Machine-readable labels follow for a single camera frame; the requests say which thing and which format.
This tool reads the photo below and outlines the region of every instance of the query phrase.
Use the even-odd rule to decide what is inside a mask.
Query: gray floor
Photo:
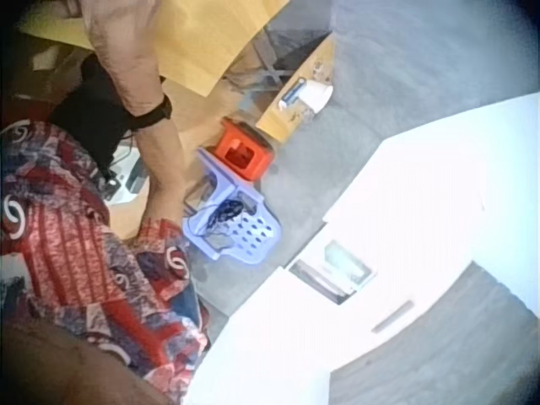
[[[282,240],[255,267],[191,249],[198,291],[223,319],[311,238],[382,140],[538,89],[537,33],[512,3],[291,0],[269,29],[290,48],[328,27],[337,38],[334,96],[262,181]]]
[[[539,360],[538,319],[472,264],[411,326],[332,372],[329,404],[523,404]]]

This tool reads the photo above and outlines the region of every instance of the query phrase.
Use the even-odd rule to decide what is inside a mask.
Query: white wall
[[[376,276],[336,306],[276,271],[231,317],[188,404],[326,405],[331,370],[424,314],[475,260],[538,315],[538,94],[386,140],[325,232]],[[407,300],[414,308],[371,329]]]

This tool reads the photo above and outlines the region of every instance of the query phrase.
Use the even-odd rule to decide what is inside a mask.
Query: patterned fabric
[[[208,341],[180,228],[145,220],[127,246],[108,227],[95,162],[69,135],[27,121],[2,143],[3,318],[63,327],[181,402]]]

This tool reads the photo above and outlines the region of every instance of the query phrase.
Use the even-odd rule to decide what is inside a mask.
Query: white cup
[[[298,97],[317,114],[330,100],[333,91],[334,86],[315,80],[306,80]]]

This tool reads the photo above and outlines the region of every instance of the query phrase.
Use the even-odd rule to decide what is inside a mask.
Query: light blue plastic stool
[[[183,219],[187,239],[213,260],[231,256],[248,264],[262,262],[281,237],[281,226],[265,207],[264,197],[253,188],[252,183],[240,178],[206,149],[199,148],[197,156],[207,174],[214,177],[215,189],[197,213]],[[226,235],[233,243],[216,249],[205,236],[208,220],[219,204],[227,199],[242,200],[242,194],[256,204],[255,212],[244,210],[241,215],[222,223],[220,227],[226,229]]]

